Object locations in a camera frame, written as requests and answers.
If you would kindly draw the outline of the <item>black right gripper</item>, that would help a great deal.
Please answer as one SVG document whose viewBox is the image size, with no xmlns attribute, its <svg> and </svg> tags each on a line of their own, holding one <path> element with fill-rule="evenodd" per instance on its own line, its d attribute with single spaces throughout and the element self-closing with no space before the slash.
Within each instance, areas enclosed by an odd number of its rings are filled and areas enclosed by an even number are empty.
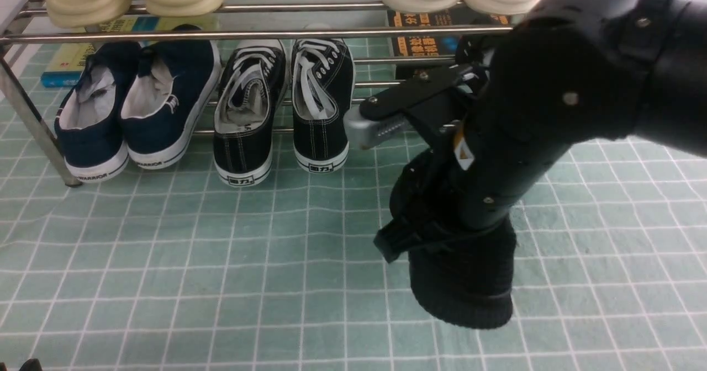
<svg viewBox="0 0 707 371">
<path fill-rule="evenodd" d="M 462 134 L 462 120 L 474 107 L 488 82 L 488 67 L 484 61 L 492 49 L 492 44 L 481 36 L 464 35 L 457 44 L 452 66 L 420 72 L 415 77 L 369 97 L 359 105 L 361 115 L 368 120 L 403 116 L 426 142 L 428 150 L 441 150 L 450 155 L 449 170 L 452 166 L 469 166 L 473 160 L 472 153 L 469 150 L 457 150 L 453 136 Z M 396 195 L 402 174 L 396 182 L 397 189 L 391 193 L 392 218 L 399 208 Z M 445 204 L 446 215 L 463 234 L 461 240 L 472 238 L 472 230 L 454 221 L 452 212 L 447 210 L 447 202 Z M 388 224 L 376 233 L 373 243 L 384 260 L 391 263 L 380 249 L 381 231 Z"/>
</svg>

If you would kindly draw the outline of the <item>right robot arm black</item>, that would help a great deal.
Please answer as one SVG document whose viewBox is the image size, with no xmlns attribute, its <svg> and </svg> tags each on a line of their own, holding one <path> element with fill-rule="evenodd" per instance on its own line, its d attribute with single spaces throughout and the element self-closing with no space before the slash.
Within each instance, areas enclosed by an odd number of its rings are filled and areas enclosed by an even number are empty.
<svg viewBox="0 0 707 371">
<path fill-rule="evenodd" d="M 440 67 L 363 102 L 429 150 L 400 175 L 384 259 L 487 237 L 575 144 L 634 135 L 705 157 L 705 3 L 543 0 L 489 66 Z"/>
</svg>

